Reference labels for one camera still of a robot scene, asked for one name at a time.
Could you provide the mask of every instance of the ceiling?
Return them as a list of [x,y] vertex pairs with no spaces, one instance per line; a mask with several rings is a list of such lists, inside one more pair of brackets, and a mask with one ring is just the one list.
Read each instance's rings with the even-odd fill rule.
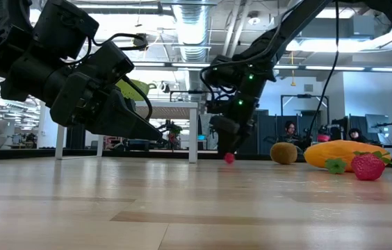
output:
[[[31,22],[34,24],[40,15],[40,5],[43,1],[34,1],[31,9]],[[185,3],[186,0],[162,1],[161,6],[165,13],[173,13],[176,4]],[[233,9],[238,1],[235,0],[216,0],[205,1],[204,4],[211,4],[206,7],[207,15],[207,35],[206,44],[199,44],[208,50],[206,62],[210,62],[218,54],[222,54],[224,42],[228,34],[229,23],[236,22],[234,32],[231,37],[229,49],[233,47],[232,41],[238,32],[239,23],[243,15],[247,15],[244,20],[243,29],[240,32],[237,46],[234,53],[241,53],[246,50],[250,44],[264,33],[275,23],[275,17],[278,17],[287,9],[288,0],[279,1],[240,1],[238,15],[236,20],[232,20]],[[181,50],[183,36],[191,37],[192,33],[179,33],[181,23],[172,15],[139,15],[147,7],[154,9],[158,2],[145,3],[144,1],[74,1],[78,6],[84,7],[93,18],[99,22],[99,30],[96,34],[96,41],[103,42],[114,33],[146,33],[149,40],[149,47],[146,51],[127,51],[126,54],[132,61],[158,61],[158,62],[181,62]],[[142,11],[137,12],[136,8],[142,6]],[[338,60],[339,65],[363,65],[363,66],[392,66],[392,27],[383,14],[376,13],[367,9],[361,4],[341,3],[341,52]],[[369,23],[369,30],[373,29],[373,36],[349,36],[344,33],[352,27],[355,17],[362,17]],[[259,20],[257,24],[250,24],[249,20]],[[288,51],[281,59],[281,64],[296,65],[331,65],[334,60],[334,9],[327,8],[304,31],[291,43]],[[131,46],[130,39],[116,39],[117,45]],[[86,53],[86,46],[83,48],[81,55]],[[280,70],[279,77],[291,76],[291,70]],[[295,76],[312,76],[322,80],[324,73],[315,71],[296,71]],[[158,87],[161,84],[170,84],[172,90],[187,90],[189,85],[188,72],[177,71],[134,71],[129,74],[133,79],[144,81],[146,83],[155,83]],[[169,94],[164,94],[160,89],[150,90],[149,96],[153,99],[168,99]],[[35,99],[28,99],[23,107],[17,107],[17,102],[0,100],[0,110],[11,107],[15,112],[33,110],[35,114],[40,110],[40,103]]]

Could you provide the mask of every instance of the desk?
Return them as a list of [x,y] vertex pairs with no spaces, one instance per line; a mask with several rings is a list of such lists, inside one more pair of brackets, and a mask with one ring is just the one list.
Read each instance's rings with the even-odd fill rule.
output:
[[[198,103],[190,102],[152,102],[153,119],[189,119],[190,120],[190,142],[188,152],[188,162],[197,163],[197,109]],[[145,117],[148,113],[147,103],[144,101],[136,102],[136,112]],[[58,126],[56,159],[63,159],[63,139],[65,137],[65,127]],[[97,157],[102,156],[104,150],[104,136],[99,136],[97,145]]]

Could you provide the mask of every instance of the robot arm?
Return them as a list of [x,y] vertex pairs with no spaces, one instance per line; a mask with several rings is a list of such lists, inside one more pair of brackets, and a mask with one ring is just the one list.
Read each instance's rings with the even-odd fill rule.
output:
[[[84,124],[94,134],[161,138],[115,86],[133,70],[129,58],[111,41],[90,53],[99,24],[66,0],[48,0],[33,28],[30,5],[28,0],[0,0],[1,98],[25,101],[30,94],[44,101],[62,126]],[[66,63],[68,57],[77,58],[85,40],[86,56]]]
[[[219,114],[210,121],[219,134],[220,154],[233,153],[254,130],[253,114],[267,80],[276,81],[273,67],[288,43],[332,0],[304,0],[288,10],[281,24],[258,37],[249,49],[233,58],[218,56],[201,71],[201,79],[215,88],[231,88],[229,101],[208,101],[209,113]],[[368,7],[381,11],[392,22],[392,0],[365,0]]]

